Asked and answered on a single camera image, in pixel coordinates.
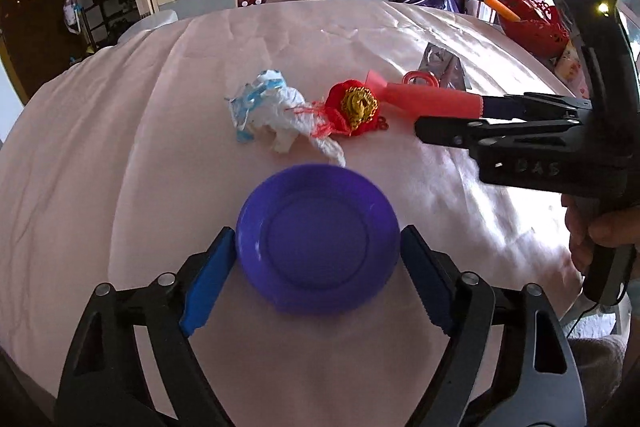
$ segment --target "gray foil package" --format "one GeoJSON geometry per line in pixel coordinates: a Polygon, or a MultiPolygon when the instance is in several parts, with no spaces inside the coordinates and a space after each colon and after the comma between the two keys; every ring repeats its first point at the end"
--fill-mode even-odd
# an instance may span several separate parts
{"type": "Polygon", "coordinates": [[[433,73],[440,82],[440,87],[460,91],[471,89],[460,58],[435,44],[427,45],[418,71],[433,73]]]}

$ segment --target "red basket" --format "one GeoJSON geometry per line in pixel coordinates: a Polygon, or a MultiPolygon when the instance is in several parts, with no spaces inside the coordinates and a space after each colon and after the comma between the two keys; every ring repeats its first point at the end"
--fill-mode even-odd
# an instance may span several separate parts
{"type": "Polygon", "coordinates": [[[499,18],[504,33],[526,51],[539,58],[562,55],[569,42],[569,32],[555,6],[532,0],[501,0],[522,20],[510,22],[499,18]]]}

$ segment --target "table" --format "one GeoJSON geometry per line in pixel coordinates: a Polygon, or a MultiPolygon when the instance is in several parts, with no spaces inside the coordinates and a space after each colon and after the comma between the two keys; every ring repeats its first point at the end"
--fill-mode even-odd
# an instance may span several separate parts
{"type": "MultiPolygon", "coordinates": [[[[267,68],[307,100],[375,69],[389,80],[427,42],[458,54],[475,92],[567,91],[483,22],[401,4],[305,1],[225,10],[100,50],[43,86],[0,152],[0,344],[55,394],[95,285],[150,283],[204,251],[265,178],[322,162],[306,140],[289,155],[238,144],[223,98],[267,68]]],[[[401,227],[492,285],[537,282],[556,311],[579,292],[559,196],[482,185],[462,150],[427,146],[383,112],[387,132],[340,139],[348,168],[387,195],[401,227]]],[[[492,379],[499,331],[476,391],[492,379]]],[[[170,412],[148,337],[140,352],[154,400],[170,412]]],[[[191,339],[239,427],[404,425],[447,339],[399,264],[351,314],[277,314],[236,266],[191,339]]]]}

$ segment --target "human hand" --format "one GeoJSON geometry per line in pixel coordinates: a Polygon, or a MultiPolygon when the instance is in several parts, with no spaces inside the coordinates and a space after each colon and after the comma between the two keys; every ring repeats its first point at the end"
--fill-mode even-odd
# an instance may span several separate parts
{"type": "MultiPolygon", "coordinates": [[[[609,248],[640,244],[640,207],[604,214],[588,223],[572,196],[562,195],[562,206],[566,207],[564,223],[571,233],[571,258],[582,274],[593,261],[594,243],[609,248]]],[[[634,264],[631,279],[640,279],[640,258],[634,264]]]]}

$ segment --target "gold decoration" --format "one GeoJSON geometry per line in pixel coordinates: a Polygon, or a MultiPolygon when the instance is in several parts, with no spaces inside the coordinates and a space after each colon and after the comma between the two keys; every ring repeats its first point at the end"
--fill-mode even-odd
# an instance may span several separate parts
{"type": "Polygon", "coordinates": [[[361,124],[373,120],[378,110],[378,100],[367,87],[350,87],[344,93],[340,108],[351,130],[356,130],[361,124]]]}

